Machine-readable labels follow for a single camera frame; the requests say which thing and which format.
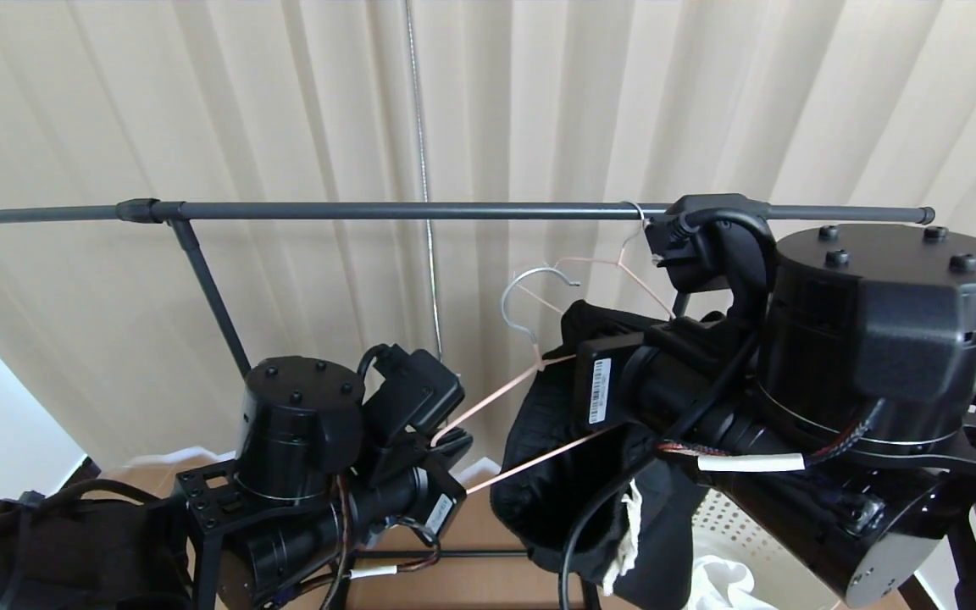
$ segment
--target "curtain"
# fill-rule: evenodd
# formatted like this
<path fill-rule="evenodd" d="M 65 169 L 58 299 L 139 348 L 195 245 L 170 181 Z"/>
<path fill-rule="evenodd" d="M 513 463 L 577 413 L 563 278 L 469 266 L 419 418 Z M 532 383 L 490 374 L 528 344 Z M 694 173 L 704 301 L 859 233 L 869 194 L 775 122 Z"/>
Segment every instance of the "curtain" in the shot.
<path fill-rule="evenodd" d="M 410 0 L 433 201 L 932 205 L 976 235 L 976 3 Z M 398 0 L 0 0 L 0 208 L 418 201 Z M 809 224 L 779 223 L 785 235 Z M 434 351 L 424 223 L 197 221 L 252 360 Z M 446 366 L 530 366 L 515 271 L 615 258 L 628 221 L 437 221 Z M 642 240 L 628 264 L 671 301 Z M 661 315 L 612 267 L 575 298 Z M 558 315 L 516 293 L 542 345 Z M 692 313 L 723 308 L 701 295 Z M 0 355 L 97 463 L 236 448 L 241 382 L 166 227 L 0 225 Z M 477 414 L 498 458 L 520 394 Z"/>

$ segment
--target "laundry basket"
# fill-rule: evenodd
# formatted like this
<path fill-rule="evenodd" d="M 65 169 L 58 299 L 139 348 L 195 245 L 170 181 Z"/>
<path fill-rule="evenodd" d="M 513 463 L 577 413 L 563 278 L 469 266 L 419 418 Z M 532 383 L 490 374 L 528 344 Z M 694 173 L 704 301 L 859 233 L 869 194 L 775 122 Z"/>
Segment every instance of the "laundry basket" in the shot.
<path fill-rule="evenodd" d="M 779 610 L 830 610 L 836 594 L 813 576 L 739 506 L 709 491 L 692 517 L 694 556 L 714 555 L 744 563 L 755 576 L 752 591 Z"/>

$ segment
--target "screw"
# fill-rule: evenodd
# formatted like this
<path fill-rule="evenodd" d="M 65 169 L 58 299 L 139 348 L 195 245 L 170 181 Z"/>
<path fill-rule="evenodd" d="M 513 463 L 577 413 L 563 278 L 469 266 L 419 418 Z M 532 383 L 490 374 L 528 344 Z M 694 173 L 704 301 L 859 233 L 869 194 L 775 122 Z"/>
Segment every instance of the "screw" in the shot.
<path fill-rule="evenodd" d="M 826 255 L 826 266 L 845 267 L 849 263 L 849 252 L 845 250 L 832 250 Z"/>
<path fill-rule="evenodd" d="M 972 273 L 976 270 L 976 256 L 973 254 L 956 254 L 952 256 L 948 268 L 960 274 Z"/>
<path fill-rule="evenodd" d="M 925 241 L 943 241 L 948 239 L 948 228 L 925 227 Z"/>

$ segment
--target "cylindrical motor housing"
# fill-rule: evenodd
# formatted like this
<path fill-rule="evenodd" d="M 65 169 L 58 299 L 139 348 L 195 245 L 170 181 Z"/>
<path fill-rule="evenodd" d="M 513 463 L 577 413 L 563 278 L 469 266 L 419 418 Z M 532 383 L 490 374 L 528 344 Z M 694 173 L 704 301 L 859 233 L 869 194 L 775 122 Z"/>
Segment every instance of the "cylindrical motor housing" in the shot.
<path fill-rule="evenodd" d="M 778 255 L 756 377 L 779 435 L 826 444 L 874 398 L 870 452 L 960 430 L 976 389 L 976 238 L 830 225 L 787 236 Z"/>
<path fill-rule="evenodd" d="M 274 501 L 328 503 L 330 476 L 360 454 L 359 375 L 338 363 L 283 356 L 263 360 L 244 383 L 236 483 Z"/>

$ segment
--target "black fabric cover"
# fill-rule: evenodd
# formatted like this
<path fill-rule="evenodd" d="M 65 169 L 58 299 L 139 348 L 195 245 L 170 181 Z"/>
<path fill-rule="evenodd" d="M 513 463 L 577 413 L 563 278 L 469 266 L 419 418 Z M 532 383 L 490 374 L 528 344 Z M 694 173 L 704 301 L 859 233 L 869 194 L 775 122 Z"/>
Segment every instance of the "black fabric cover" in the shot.
<path fill-rule="evenodd" d="M 661 324 L 634 313 L 597 308 L 577 301 L 561 321 L 563 344 L 546 359 L 574 354 L 582 341 L 627 335 Z M 574 360 L 539 372 L 507 436 L 503 470 L 585 436 L 574 421 Z M 570 525 L 582 506 L 613 476 L 649 452 L 655 435 L 628 424 L 579 445 L 491 487 L 491 506 L 540 568 L 558 572 Z M 642 493 L 642 528 L 635 568 L 616 580 L 615 594 L 643 609 L 679 610 L 690 594 L 692 541 L 690 516 L 706 490 L 690 482 L 679 467 L 655 461 L 635 479 Z M 594 513 L 579 538 L 572 560 L 582 579 L 600 583 L 626 530 L 624 491 Z"/>

